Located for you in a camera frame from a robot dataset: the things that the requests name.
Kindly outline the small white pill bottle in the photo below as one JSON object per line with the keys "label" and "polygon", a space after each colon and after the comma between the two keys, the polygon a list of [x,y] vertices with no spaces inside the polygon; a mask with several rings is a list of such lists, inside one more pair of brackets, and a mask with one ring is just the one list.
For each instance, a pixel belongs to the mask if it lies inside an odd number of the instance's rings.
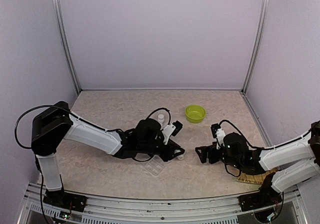
{"label": "small white pill bottle", "polygon": [[181,155],[177,156],[177,158],[178,158],[179,160],[183,160],[183,159],[184,159],[184,155],[181,154]]}

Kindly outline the clear plastic pill organizer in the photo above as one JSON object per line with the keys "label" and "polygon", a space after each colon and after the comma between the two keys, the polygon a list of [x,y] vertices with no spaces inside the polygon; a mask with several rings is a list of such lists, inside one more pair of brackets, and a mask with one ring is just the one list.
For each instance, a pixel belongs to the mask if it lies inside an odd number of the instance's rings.
{"label": "clear plastic pill organizer", "polygon": [[153,176],[158,176],[165,168],[165,162],[158,156],[154,156],[145,164],[145,170]]}

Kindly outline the large white pill bottle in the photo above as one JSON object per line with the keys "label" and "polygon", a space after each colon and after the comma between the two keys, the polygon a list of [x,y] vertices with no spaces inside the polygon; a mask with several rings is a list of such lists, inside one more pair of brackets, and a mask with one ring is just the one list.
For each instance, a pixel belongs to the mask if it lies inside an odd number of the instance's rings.
{"label": "large white pill bottle", "polygon": [[163,114],[159,114],[157,116],[157,120],[158,120],[159,123],[162,124],[165,121],[165,116]]}

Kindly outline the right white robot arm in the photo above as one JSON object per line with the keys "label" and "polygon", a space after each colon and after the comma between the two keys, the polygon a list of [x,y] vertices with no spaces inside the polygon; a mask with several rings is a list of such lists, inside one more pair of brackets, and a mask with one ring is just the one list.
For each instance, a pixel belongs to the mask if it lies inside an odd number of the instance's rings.
{"label": "right white robot arm", "polygon": [[195,148],[201,163],[223,163],[234,167],[239,174],[262,175],[284,165],[287,168],[267,175],[256,194],[256,202],[266,206],[276,193],[306,181],[320,173],[320,123],[314,122],[310,129],[287,142],[272,147],[256,147],[249,143],[243,133],[236,129],[226,134],[220,123],[211,126],[215,141],[212,145]]}

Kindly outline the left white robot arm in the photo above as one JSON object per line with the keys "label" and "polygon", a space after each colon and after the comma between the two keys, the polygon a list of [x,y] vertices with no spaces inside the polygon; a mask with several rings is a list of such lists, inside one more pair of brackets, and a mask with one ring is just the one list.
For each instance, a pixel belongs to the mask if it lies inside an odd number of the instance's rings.
{"label": "left white robot arm", "polygon": [[56,158],[62,140],[99,149],[118,159],[134,160],[138,154],[145,154],[168,162],[185,153],[171,140],[183,127],[179,121],[162,126],[148,116],[136,127],[123,131],[119,128],[106,129],[79,117],[65,101],[46,105],[45,108],[32,121],[31,150],[38,161],[46,189],[50,191],[50,198],[61,207],[70,202],[69,193],[63,190]]}

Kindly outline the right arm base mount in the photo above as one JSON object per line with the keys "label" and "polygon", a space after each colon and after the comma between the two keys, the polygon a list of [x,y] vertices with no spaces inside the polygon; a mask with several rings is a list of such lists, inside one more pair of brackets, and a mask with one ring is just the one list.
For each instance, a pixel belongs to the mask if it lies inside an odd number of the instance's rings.
{"label": "right arm base mount", "polygon": [[245,212],[281,203],[283,198],[272,187],[267,187],[255,193],[240,195],[238,200],[241,211]]}

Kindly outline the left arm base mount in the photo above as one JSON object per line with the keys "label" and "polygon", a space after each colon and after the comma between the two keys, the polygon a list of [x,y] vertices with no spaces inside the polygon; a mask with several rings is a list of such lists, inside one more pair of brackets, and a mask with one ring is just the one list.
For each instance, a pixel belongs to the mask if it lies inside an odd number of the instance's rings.
{"label": "left arm base mount", "polygon": [[46,190],[44,194],[44,198],[42,199],[45,204],[63,208],[76,212],[84,212],[87,203],[87,197],[80,194],[74,194],[70,192],[66,192],[64,189],[62,177],[60,176],[61,189],[57,191],[49,191]]}

